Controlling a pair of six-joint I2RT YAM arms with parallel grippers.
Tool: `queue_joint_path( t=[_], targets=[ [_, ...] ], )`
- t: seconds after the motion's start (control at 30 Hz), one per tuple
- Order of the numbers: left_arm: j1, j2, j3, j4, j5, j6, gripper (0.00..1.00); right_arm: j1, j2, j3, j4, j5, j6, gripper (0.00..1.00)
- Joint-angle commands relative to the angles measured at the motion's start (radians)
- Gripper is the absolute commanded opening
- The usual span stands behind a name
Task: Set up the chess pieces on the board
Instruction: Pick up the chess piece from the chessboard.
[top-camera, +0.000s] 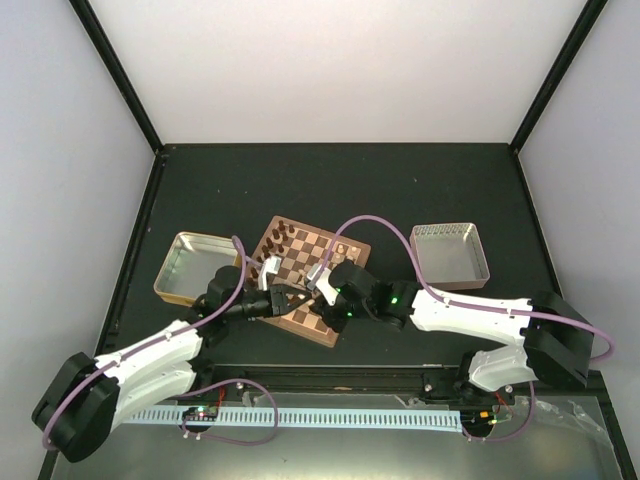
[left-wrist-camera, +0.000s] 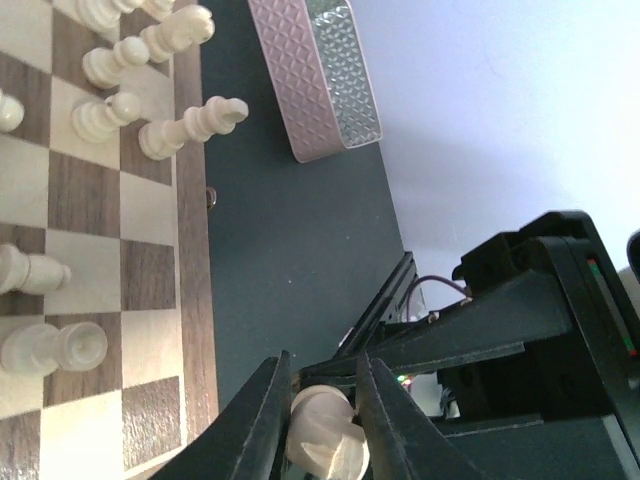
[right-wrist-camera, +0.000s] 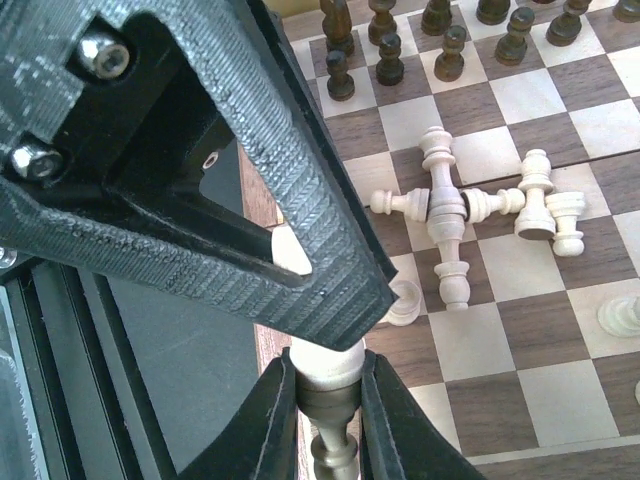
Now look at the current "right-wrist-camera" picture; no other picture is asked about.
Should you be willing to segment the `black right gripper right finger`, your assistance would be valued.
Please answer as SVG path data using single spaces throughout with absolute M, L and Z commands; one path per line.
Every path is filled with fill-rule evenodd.
M 361 380 L 363 479 L 484 480 L 427 418 L 386 357 L 365 352 Z

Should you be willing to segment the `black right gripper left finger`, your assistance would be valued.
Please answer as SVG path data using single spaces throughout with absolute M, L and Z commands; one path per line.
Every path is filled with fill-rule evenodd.
M 289 349 L 273 359 L 212 444 L 180 479 L 296 479 L 296 371 Z

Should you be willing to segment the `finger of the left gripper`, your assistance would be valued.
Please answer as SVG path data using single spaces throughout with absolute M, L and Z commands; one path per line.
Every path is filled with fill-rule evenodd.
M 307 330 L 305 289 L 265 261 L 215 244 L 197 251 L 45 207 L 1 182 L 1 243 L 218 307 L 275 330 Z
M 162 248 L 150 285 L 333 350 L 394 301 L 395 268 L 337 156 L 281 24 L 260 1 L 140 1 L 165 26 L 307 254 L 290 274 L 235 247 Z

